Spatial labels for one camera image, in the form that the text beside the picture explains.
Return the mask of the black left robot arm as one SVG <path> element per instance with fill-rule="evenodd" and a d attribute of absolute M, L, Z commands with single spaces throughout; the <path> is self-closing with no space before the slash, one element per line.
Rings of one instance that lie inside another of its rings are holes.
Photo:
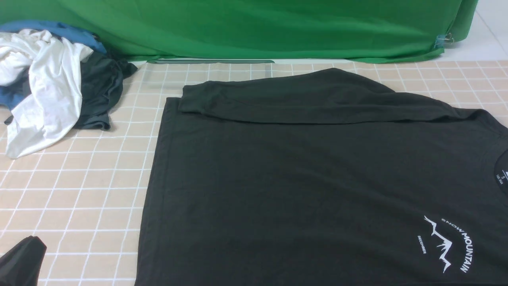
<path fill-rule="evenodd" d="M 36 286 L 47 246 L 37 236 L 28 236 L 0 259 L 2 286 Z"/>

